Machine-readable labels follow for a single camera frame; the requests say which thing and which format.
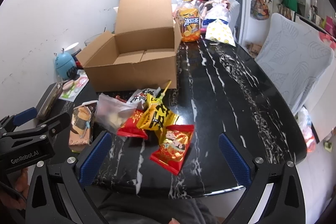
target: tile floor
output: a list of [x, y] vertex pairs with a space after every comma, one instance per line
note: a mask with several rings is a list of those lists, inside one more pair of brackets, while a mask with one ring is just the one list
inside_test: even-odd
[[[336, 184], [336, 137], [332, 138], [334, 149], [331, 153], [326, 151], [323, 143], [316, 146], [314, 152], [297, 165], [306, 208], [306, 224], [314, 224], [323, 212], [326, 202], [331, 197], [333, 186]], [[29, 174], [33, 172], [33, 168], [29, 168]], [[259, 220], [264, 209], [272, 185], [266, 187], [264, 195], [259, 206], [253, 215], [250, 224]], [[105, 195], [104, 190], [87, 189], [89, 195], [95, 204], [99, 204]], [[234, 208], [244, 190], [238, 190], [222, 195], [209, 196], [201, 198], [215, 216], [227, 217]]]

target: metal screw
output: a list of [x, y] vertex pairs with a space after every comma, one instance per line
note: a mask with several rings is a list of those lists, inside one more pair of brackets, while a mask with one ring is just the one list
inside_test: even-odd
[[289, 161], [287, 162], [287, 165], [288, 165], [289, 167], [294, 167], [294, 163], [293, 163], [291, 160], [289, 160]]
[[254, 160], [258, 164], [262, 164], [264, 162], [263, 158], [261, 158], [261, 157], [256, 157]]
[[72, 163], [74, 163], [75, 161], [76, 161], [76, 158], [75, 158], [75, 157], [70, 157], [70, 158], [67, 159], [67, 163], [69, 163], [69, 164], [72, 164]]
[[44, 161], [42, 161], [42, 160], [40, 160], [40, 161], [36, 164], [37, 167], [42, 167], [43, 165], [44, 165]]

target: cardboard box on floor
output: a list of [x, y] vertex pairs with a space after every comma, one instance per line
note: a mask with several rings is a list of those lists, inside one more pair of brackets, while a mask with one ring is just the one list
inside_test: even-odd
[[181, 41], [171, 0], [120, 0], [115, 35], [104, 32], [76, 57], [96, 92], [177, 87]]

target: black marble table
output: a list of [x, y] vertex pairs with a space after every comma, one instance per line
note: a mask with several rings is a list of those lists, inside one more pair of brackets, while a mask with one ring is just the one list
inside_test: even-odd
[[[182, 43], [177, 55], [178, 88], [169, 90], [164, 103], [179, 114], [177, 124], [194, 124], [192, 145], [180, 173], [175, 176], [150, 155], [158, 149], [154, 133], [147, 141], [113, 135], [95, 184], [120, 193], [155, 198], [194, 198], [241, 188], [218, 148], [218, 135], [231, 133], [254, 156], [269, 163], [296, 163], [306, 156], [302, 133], [287, 104], [239, 45], [210, 41]], [[130, 92], [106, 92], [128, 99]], [[58, 100], [51, 115], [72, 112], [74, 106], [97, 98], [88, 85], [75, 103]], [[95, 126], [95, 134], [101, 128]], [[71, 151], [68, 135], [57, 137], [51, 163], [63, 162]]]

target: green object on floor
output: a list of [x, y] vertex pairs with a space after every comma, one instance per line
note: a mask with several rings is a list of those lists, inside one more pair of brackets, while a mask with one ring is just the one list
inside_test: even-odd
[[324, 143], [324, 148], [328, 151], [328, 152], [332, 152], [333, 151], [333, 144], [331, 142], [325, 142]]
[[282, 0], [282, 4], [294, 12], [297, 12], [297, 0]]

